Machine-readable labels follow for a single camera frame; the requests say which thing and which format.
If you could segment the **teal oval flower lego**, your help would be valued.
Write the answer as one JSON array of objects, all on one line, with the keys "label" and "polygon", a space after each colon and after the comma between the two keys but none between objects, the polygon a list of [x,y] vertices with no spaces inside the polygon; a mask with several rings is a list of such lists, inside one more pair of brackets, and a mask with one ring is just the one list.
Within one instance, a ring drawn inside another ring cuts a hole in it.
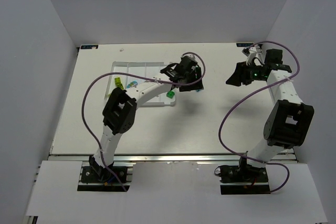
[{"label": "teal oval flower lego", "polygon": [[136,87],[138,85],[138,83],[136,81],[132,81],[127,85],[127,89],[132,88],[132,87]]}]

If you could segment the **lime green lego brick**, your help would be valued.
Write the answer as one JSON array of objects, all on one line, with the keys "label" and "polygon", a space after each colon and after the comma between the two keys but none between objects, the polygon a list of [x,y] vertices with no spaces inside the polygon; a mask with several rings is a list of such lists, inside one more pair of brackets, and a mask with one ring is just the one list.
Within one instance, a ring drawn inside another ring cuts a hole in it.
[{"label": "lime green lego brick", "polygon": [[123,84],[122,84],[122,81],[121,81],[121,78],[120,78],[120,77],[116,77],[116,78],[114,79],[114,84],[115,84],[115,86],[116,86],[117,88],[120,88],[121,90],[123,90],[123,89],[124,89],[124,87],[123,87]]}]

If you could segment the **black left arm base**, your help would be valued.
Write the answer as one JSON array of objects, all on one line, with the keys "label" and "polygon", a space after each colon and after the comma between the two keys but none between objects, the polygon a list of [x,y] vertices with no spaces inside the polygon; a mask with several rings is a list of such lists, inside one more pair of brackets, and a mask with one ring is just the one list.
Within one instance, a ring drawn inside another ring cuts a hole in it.
[{"label": "black left arm base", "polygon": [[114,166],[109,168],[117,175],[99,166],[93,156],[89,157],[88,165],[82,166],[77,191],[91,192],[126,192],[132,180],[132,168],[127,166]]}]

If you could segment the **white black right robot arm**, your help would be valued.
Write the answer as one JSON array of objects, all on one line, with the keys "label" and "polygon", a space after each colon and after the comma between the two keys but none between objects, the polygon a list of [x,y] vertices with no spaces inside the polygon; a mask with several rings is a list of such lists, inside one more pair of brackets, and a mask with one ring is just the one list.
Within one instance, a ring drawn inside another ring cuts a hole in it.
[{"label": "white black right robot arm", "polygon": [[261,169],[278,153],[301,146],[310,127],[314,108],[304,104],[291,81],[292,70],[282,61],[282,50],[268,49],[264,62],[255,63],[258,53],[245,49],[246,61],[236,65],[226,84],[240,87],[265,81],[274,107],[266,120],[263,139],[246,155],[248,168]]}]

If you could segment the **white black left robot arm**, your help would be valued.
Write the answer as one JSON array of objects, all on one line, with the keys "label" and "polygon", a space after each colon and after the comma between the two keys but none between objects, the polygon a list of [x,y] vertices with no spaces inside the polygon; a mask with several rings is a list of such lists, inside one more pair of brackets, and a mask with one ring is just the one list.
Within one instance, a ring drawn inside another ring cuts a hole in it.
[{"label": "white black left robot arm", "polygon": [[203,89],[204,74],[204,61],[197,54],[187,52],[182,54],[179,63],[171,63],[159,73],[144,77],[141,84],[112,90],[102,111],[102,137],[95,139],[98,150],[89,158],[90,168],[99,181],[106,182],[111,177],[117,177],[112,169],[114,155],[121,136],[133,126],[137,109],[175,88],[181,92]]}]

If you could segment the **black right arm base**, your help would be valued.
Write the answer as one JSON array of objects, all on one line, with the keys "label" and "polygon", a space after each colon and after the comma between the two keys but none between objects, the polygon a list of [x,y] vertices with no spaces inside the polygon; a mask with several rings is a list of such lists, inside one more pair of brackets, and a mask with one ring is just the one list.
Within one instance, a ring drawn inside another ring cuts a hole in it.
[{"label": "black right arm base", "polygon": [[220,178],[222,195],[270,194],[266,168],[253,167],[247,164],[247,159],[240,158],[238,165],[218,166],[214,175]]}]

